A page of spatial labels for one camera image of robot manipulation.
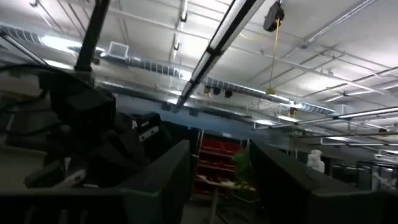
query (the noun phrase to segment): hanging cable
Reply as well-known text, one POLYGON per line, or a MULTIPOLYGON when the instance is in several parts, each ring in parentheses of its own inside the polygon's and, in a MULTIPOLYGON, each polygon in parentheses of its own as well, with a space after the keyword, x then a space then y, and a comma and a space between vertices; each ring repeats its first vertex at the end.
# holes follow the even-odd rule
POLYGON ((278 48, 278 38, 279 38, 279 23, 280 19, 278 18, 276 20, 276 35, 275 35, 275 44, 274 44, 274 54, 272 55, 272 62, 271 62, 271 76, 269 78, 269 89, 272 89, 272 75, 274 73, 274 64, 275 64, 275 55, 276 55, 276 50, 278 48))

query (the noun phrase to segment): metal duct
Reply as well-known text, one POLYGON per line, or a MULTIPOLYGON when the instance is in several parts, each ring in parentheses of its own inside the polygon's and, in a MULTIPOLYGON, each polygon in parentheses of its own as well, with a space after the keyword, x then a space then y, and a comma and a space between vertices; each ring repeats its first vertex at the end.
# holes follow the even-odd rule
MULTIPOLYGON (((21 40, 24 40, 26 42, 30 42, 33 44, 43 45, 43 43, 40 41, 40 36, 38 34, 29 32, 26 30, 18 29, 15 27, 4 26, 4 25, 0 26, 0 28, 4 32, 7 32, 10 36, 12 36, 15 39, 21 39, 21 40)), ((189 71, 181 70, 172 65, 165 65, 165 64, 162 64, 159 62, 154 62, 151 60, 143 60, 141 58, 136 58, 136 57, 128 57, 123 60, 123 59, 115 58, 115 57, 112 57, 109 55, 105 55, 102 58, 107 61, 110 61, 110 62, 118 63, 120 65, 130 66, 130 67, 134 67, 134 68, 141 68, 144 70, 159 73, 161 75, 168 75, 168 76, 183 79, 186 81, 188 81, 190 78, 190 77, 186 78, 187 74, 191 74, 191 72, 189 72, 189 71)), ((202 81, 202 84, 204 84, 205 86, 212 87, 212 88, 220 88, 222 90, 231 90, 233 92, 244 94, 247 96, 252 96, 255 98, 269 100, 274 103, 283 103, 286 105, 288 105, 290 103, 290 101, 288 99, 283 100, 283 98, 281 98, 281 97, 267 95, 263 91, 255 90, 255 89, 237 85, 234 83, 224 82, 221 80, 215 80, 210 77, 205 78, 202 81)), ((328 108, 325 108, 322 106, 313 105, 310 103, 305 103, 305 102, 295 102, 295 103, 301 104, 300 108, 298 108, 299 110, 309 112, 309 113, 331 115, 335 112, 334 110, 331 110, 331 109, 328 109, 328 108)))

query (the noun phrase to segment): desk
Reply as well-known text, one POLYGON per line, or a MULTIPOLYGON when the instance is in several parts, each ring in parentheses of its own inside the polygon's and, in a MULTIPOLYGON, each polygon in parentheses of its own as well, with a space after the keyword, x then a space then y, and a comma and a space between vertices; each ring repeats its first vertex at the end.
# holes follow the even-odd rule
MULTIPOLYGON (((213 181, 208 180, 206 178, 206 176, 204 176, 204 175, 197 175, 197 177, 199 179, 205 181, 207 184, 215 186, 213 198, 211 199, 211 210, 210 210, 210 219, 209 219, 209 224, 214 224, 214 220, 216 217, 216 211, 217 211, 219 188, 224 187, 224 188, 231 189, 231 190, 237 190, 237 189, 241 189, 241 187, 236 186, 235 183, 232 181, 213 182, 213 181)), ((252 187, 248 188, 248 190, 255 191, 255 189, 252 187)))

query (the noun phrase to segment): shelf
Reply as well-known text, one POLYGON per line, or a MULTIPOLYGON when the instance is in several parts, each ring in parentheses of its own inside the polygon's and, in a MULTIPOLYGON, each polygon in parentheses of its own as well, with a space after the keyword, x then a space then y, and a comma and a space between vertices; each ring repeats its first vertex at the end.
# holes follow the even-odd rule
POLYGON ((220 168, 220 167, 213 167, 213 166, 208 166, 208 165, 203 165, 203 164, 198 164, 198 167, 204 167, 204 168, 216 169, 216 170, 222 170, 222 171, 228 171, 228 172, 235 172, 234 170, 220 168))
POLYGON ((209 154, 209 155, 214 155, 214 156, 223 156, 223 157, 228 157, 228 158, 232 158, 232 155, 227 155, 227 154, 222 154, 222 153, 218 153, 218 152, 211 152, 211 151, 206 151, 206 150, 199 150, 199 153, 205 153, 205 154, 209 154))

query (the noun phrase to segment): white ceiling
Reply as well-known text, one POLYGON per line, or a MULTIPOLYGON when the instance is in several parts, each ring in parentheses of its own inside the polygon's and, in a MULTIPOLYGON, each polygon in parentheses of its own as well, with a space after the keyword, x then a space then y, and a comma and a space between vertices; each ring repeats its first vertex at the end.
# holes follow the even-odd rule
MULTIPOLYGON (((85 11, 88 15, 91 14, 94 0, 41 0, 43 7, 62 30, 42 8, 31 7, 30 2, 34 2, 34 0, 1 1, 0 22, 42 35, 59 35, 63 38, 81 40, 79 32, 84 34, 84 31, 67 3, 71 3, 76 15, 86 28, 88 18, 85 11), (79 32, 76 31, 60 4, 67 10, 79 32)), ((223 2, 188 0, 187 23, 183 28, 184 34, 179 35, 181 48, 172 63, 181 65, 187 70, 195 68, 206 49, 208 40, 215 33, 231 1, 224 0, 223 2)), ((398 1, 395 0, 375 1, 330 29, 309 48, 298 48, 306 41, 306 38, 311 37, 312 34, 360 2, 363 0, 284 0, 285 20, 280 28, 276 57, 281 58, 293 51, 283 59, 296 64, 301 63, 318 72, 330 74, 331 77, 322 77, 313 72, 303 72, 297 68, 291 69, 290 65, 277 61, 271 87, 276 88, 280 95, 297 97, 301 100, 304 98, 312 103, 324 103, 322 100, 335 96, 339 92, 359 89, 352 85, 346 85, 344 88, 328 91, 328 88, 344 83, 332 77, 352 81, 398 66, 398 62, 396 62, 398 30, 394 27, 394 24, 398 24, 398 17, 394 16, 398 9, 398 1)), ((106 49, 110 41, 128 44, 130 56, 167 62, 173 44, 174 28, 178 21, 180 5, 180 0, 114 0, 106 17, 99 44, 106 49), (122 23, 126 25, 126 36, 123 35, 121 29, 120 24, 122 23)), ((271 70, 259 73, 263 68, 269 67, 272 62, 270 57, 264 57, 260 52, 272 55, 274 48, 275 33, 268 33, 262 29, 266 13, 267 9, 264 6, 256 12, 242 30, 242 35, 235 39, 232 46, 208 74, 209 77, 262 91, 269 87, 271 70)), ((38 46, 29 47, 42 57, 50 57, 48 59, 72 65, 76 60, 76 57, 70 54, 51 53, 48 49, 41 49, 38 46)), ((116 76, 119 78, 123 77, 130 82, 145 83, 145 85, 153 87, 181 90, 185 84, 184 81, 174 79, 170 81, 168 77, 160 77, 139 69, 105 65, 106 63, 103 63, 101 68, 95 67, 95 70, 101 69, 108 75, 118 74, 116 76)), ((372 78, 360 84, 374 86, 396 79, 396 77, 372 78)), ((394 93, 396 89, 393 88, 389 91, 394 93)), ((363 111, 395 106, 397 99, 379 93, 370 93, 356 95, 355 98, 340 98, 332 103, 345 103, 353 111, 363 111)), ((243 95, 235 95, 227 102, 229 105, 249 107, 268 114, 274 114, 280 109, 278 106, 270 105, 269 102, 259 103, 258 100, 243 95)), ((395 122, 394 118, 372 121, 374 124, 386 126, 393 125, 395 122)), ((346 130, 345 124, 330 126, 346 130)))

